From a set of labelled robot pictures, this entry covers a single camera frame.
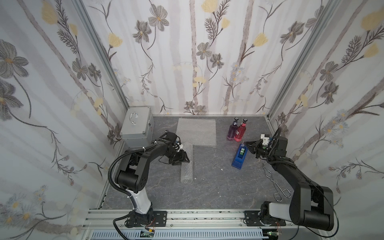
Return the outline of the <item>blue tape dispenser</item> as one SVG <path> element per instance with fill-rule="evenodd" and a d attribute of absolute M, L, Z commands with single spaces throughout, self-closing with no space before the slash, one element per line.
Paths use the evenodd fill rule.
<path fill-rule="evenodd" d="M 233 159 L 232 167 L 241 170 L 244 164 L 247 152 L 248 152 L 248 148 L 244 144 L 240 144 L 235 154 L 235 157 Z"/>

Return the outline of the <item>single bubble wrap sheet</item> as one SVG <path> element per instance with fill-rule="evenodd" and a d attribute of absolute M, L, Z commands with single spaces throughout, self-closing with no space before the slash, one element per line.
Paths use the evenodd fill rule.
<path fill-rule="evenodd" d="M 181 167 L 181 183 L 190 184 L 193 182 L 193 145 L 191 143 L 185 142 L 183 145 L 183 150 L 186 152 L 187 157 L 189 158 L 189 163 L 182 163 Z"/>

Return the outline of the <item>dark purple bottle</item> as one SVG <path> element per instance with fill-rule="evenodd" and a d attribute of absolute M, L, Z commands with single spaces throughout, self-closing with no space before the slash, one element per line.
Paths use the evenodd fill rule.
<path fill-rule="evenodd" d="M 238 121 L 239 121 L 239 118 L 234 117 L 233 123 L 230 125 L 229 131 L 227 134 L 227 140 L 228 141 L 232 141 L 235 138 L 235 135 L 236 135 L 236 132 L 238 129 Z"/>

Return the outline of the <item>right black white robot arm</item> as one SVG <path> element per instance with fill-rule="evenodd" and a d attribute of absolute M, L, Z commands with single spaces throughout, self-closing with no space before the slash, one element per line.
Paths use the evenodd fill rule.
<path fill-rule="evenodd" d="M 263 139 L 244 142 L 248 151 L 270 164 L 294 190 L 289 204 L 265 201 L 259 221 L 271 225 L 284 220 L 297 226 L 331 231 L 336 216 L 333 191 L 312 181 L 287 157 L 288 139 L 281 136 L 281 131 L 278 128 L 266 145 Z"/>

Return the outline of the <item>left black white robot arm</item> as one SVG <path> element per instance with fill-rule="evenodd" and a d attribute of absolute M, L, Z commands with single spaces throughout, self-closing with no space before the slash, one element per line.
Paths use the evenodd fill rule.
<path fill-rule="evenodd" d="M 165 165 L 178 166 L 189 163 L 190 159 L 180 137 L 166 131 L 159 139 L 147 147 L 127 150 L 111 164 L 108 181 L 115 190 L 126 194 L 133 210 L 124 217 L 126 227 L 149 226 L 155 220 L 153 204 L 149 200 L 145 186 L 149 179 L 151 163 L 162 157 Z"/>

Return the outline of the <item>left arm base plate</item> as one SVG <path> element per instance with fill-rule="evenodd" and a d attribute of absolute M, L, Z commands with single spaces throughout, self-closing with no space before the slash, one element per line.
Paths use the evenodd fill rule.
<path fill-rule="evenodd" d="M 167 211 L 149 210 L 147 214 L 139 214 L 132 211 L 125 221 L 125 227 L 165 227 L 167 223 Z"/>

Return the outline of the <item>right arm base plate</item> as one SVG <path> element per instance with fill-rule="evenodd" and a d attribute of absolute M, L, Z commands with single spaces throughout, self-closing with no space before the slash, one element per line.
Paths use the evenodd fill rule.
<path fill-rule="evenodd" d="M 284 220 L 260 220 L 260 210 L 258 211 L 244 211 L 243 222 L 247 227 L 284 227 L 287 223 Z"/>

